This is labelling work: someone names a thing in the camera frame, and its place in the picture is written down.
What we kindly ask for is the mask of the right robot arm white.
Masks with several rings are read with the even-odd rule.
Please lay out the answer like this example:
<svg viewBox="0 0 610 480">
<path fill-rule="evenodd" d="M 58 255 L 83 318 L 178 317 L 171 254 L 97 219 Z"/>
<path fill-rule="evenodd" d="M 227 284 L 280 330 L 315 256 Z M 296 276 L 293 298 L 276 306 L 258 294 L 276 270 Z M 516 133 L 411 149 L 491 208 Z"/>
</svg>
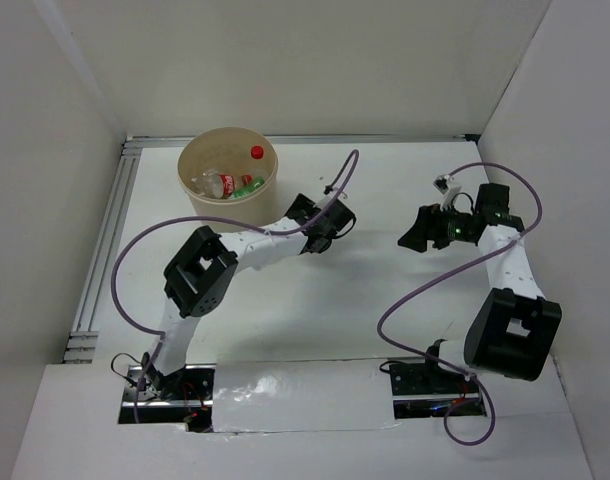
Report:
<svg viewBox="0 0 610 480">
<path fill-rule="evenodd" d="M 562 319 L 562 309 L 548 301 L 536 284 L 520 234 L 520 217 L 509 208 L 510 188 L 497 183 L 479 186 L 472 211 L 460 212 L 454 200 L 460 187 L 439 182 L 441 204 L 418 209 L 412 227 L 398 245 L 423 253 L 444 249 L 452 242 L 472 243 L 482 255 L 509 246 L 485 262 L 490 292 L 460 341 L 439 339 L 427 353 L 437 358 L 425 363 L 421 379 L 433 392 L 445 391 L 456 379 L 456 369 L 490 371 L 508 378 L 536 380 L 543 369 Z"/>
</svg>

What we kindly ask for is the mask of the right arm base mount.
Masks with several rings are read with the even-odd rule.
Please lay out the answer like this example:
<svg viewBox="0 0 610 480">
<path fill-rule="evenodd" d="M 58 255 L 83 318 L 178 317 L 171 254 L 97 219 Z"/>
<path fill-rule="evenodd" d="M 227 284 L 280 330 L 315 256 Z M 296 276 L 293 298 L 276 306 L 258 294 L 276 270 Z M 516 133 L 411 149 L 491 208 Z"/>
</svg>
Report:
<svg viewBox="0 0 610 480">
<path fill-rule="evenodd" d="M 485 416 L 480 389 L 463 376 L 442 370 L 426 361 L 386 360 L 379 371 L 390 381 L 394 418 L 397 420 Z"/>
</svg>

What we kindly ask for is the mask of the green plastic bottle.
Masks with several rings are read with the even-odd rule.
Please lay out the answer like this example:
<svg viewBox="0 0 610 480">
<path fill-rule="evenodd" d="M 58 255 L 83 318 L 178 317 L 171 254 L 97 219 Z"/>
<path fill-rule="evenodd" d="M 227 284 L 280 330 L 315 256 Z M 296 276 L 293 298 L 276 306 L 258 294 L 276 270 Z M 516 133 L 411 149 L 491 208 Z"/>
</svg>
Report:
<svg viewBox="0 0 610 480">
<path fill-rule="evenodd" d="M 258 176 L 254 178 L 249 178 L 249 181 L 239 189 L 236 189 L 230 196 L 230 199 L 239 199 L 254 193 L 256 190 L 260 189 L 265 184 L 265 180 Z"/>
</svg>

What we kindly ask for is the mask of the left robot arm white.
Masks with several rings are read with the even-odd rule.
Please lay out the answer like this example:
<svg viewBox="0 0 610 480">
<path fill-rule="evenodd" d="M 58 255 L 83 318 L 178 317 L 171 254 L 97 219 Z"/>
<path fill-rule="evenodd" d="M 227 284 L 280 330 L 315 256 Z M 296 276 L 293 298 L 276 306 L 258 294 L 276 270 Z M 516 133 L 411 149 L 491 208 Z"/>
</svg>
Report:
<svg viewBox="0 0 610 480">
<path fill-rule="evenodd" d="M 142 358 L 148 389 L 161 399 L 179 394 L 186 355 L 200 320 L 223 301 L 234 276 L 302 254 L 321 254 L 351 229 L 356 215 L 329 196 L 300 194 L 278 221 L 259 229 L 216 233 L 196 229 L 164 269 L 163 339 Z"/>
</svg>

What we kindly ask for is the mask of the clear bottle red label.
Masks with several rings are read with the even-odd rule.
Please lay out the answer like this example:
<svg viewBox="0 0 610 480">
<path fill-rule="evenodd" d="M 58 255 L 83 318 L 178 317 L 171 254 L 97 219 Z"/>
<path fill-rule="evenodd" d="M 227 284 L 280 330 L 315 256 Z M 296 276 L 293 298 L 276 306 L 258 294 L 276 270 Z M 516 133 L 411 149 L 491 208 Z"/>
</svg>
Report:
<svg viewBox="0 0 610 480">
<path fill-rule="evenodd" d="M 252 146 L 250 149 L 250 155 L 253 159 L 261 159 L 264 157 L 265 151 L 264 148 L 260 145 Z"/>
</svg>

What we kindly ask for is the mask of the small bottle red label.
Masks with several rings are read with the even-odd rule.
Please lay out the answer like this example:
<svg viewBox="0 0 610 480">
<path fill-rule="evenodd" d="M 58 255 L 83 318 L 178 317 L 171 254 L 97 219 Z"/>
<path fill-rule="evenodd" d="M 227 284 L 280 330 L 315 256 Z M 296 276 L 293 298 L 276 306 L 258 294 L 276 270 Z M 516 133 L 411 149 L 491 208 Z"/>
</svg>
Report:
<svg viewBox="0 0 610 480">
<path fill-rule="evenodd" d="M 211 199 L 227 199 L 236 190 L 239 190 L 252 182 L 252 176 L 231 175 L 210 169 L 191 179 L 194 191 L 204 197 Z"/>
</svg>

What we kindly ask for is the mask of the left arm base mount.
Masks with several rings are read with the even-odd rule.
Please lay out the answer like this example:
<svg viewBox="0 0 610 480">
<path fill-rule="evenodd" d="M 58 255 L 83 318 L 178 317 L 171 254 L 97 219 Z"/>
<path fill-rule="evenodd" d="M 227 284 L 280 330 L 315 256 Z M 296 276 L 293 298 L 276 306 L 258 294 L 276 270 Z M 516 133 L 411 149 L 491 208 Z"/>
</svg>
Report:
<svg viewBox="0 0 610 480">
<path fill-rule="evenodd" d="M 183 424 L 188 432 L 213 432 L 214 365 L 188 365 L 160 388 L 145 378 L 138 390 L 142 368 L 135 361 L 118 353 L 110 362 L 110 370 L 123 380 L 119 424 Z"/>
</svg>

